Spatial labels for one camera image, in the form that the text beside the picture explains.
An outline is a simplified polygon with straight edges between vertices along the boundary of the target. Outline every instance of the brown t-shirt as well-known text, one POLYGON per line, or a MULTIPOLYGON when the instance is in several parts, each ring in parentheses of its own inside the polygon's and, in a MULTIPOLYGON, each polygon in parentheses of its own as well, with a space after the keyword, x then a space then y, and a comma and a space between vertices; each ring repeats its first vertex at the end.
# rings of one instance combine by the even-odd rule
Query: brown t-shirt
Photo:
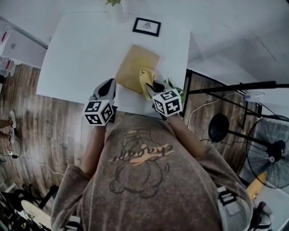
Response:
POLYGON ((127 116, 107 139, 94 176, 68 166, 52 210, 52 230, 71 215, 84 231, 222 230, 217 188, 249 198, 238 177, 209 146, 193 158, 167 122, 127 116))

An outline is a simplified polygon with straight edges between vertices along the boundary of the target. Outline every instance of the wooden floor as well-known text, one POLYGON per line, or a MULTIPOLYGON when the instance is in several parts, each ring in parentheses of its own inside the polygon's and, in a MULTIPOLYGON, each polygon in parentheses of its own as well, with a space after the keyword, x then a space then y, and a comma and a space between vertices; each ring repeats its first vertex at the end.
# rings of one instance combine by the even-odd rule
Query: wooden floor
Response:
MULTIPOLYGON (((33 184, 39 196, 45 196, 52 185, 60 185, 62 175, 53 174, 48 165, 55 172, 64 173, 68 164, 80 164, 85 151, 91 127, 83 121, 83 105, 36 95, 36 88, 40 70, 20 65, 13 77, 7 78, 0 97, 0 119, 7 119, 9 111, 14 110, 17 117, 17 140, 21 144, 21 155, 26 157, 13 159, 5 157, 7 162, 0 166, 0 183, 8 186, 13 182, 17 188, 22 184, 33 184)), ((216 86, 210 80, 196 75, 192 76, 190 89, 199 89, 216 86)), ((241 105, 244 100, 240 95, 228 96, 241 105)), ((191 95, 187 104, 185 123, 188 123, 192 110, 200 105, 217 100, 206 94, 191 95)), ((230 121, 230 129, 247 134, 255 121, 255 117, 248 116, 244 130, 238 126, 242 121, 243 109, 224 101, 204 106, 191 117, 189 128, 200 139, 208 139, 208 126, 211 118, 217 114, 225 114, 230 121)), ((9 128, 2 129, 8 133, 9 128)), ((227 136, 226 142, 243 141, 235 136, 227 136)), ((8 155, 7 141, 0 141, 0 152, 8 155)), ((228 146, 224 143, 214 144, 226 161, 235 171, 238 171, 245 161, 243 143, 233 143, 228 146)), ((20 154, 20 146, 16 142, 12 151, 20 154)), ((52 201, 47 203, 45 209, 51 212, 52 201)))

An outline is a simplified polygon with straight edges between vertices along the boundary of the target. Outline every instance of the black picture frame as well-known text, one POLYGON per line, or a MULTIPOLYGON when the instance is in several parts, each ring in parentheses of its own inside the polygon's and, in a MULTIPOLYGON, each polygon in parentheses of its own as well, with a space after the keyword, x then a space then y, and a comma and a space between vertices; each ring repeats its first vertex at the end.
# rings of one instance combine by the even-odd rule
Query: black picture frame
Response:
POLYGON ((161 23, 160 22, 156 22, 156 21, 153 21, 153 20, 145 19, 145 18, 136 18, 135 19, 134 28, 132 29, 132 31, 136 32, 136 33, 147 34, 147 35, 158 37, 160 29, 161 29, 161 23), (153 33, 153 32, 148 32, 148 31, 143 31, 143 30, 136 29, 136 26, 137 26, 137 23, 138 23, 139 20, 157 24, 158 25, 157 32, 153 33))

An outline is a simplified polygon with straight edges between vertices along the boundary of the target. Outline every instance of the person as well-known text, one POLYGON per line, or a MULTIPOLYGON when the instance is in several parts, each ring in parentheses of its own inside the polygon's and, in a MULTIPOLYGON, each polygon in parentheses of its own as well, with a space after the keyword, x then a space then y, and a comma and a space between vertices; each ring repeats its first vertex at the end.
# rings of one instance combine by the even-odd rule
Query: person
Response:
POLYGON ((10 131, 8 134, 5 134, 0 131, 0 139, 8 139, 10 143, 14 144, 15 139, 15 132, 14 129, 17 127, 15 112, 10 111, 9 119, 8 120, 0 120, 0 128, 5 128, 10 126, 10 131))
POLYGON ((68 228, 72 216, 84 231, 237 231, 249 226, 252 203, 218 151, 178 115, 128 115, 107 134, 95 127, 80 167, 67 167, 52 230, 68 228))

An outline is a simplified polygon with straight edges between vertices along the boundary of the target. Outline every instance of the framed picture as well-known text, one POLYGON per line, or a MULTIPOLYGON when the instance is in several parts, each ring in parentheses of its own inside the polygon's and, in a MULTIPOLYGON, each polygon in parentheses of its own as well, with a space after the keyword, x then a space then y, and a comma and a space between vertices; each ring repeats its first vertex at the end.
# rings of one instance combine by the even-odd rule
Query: framed picture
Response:
POLYGON ((152 35, 158 37, 161 28, 161 23, 144 19, 136 18, 133 32, 152 35))

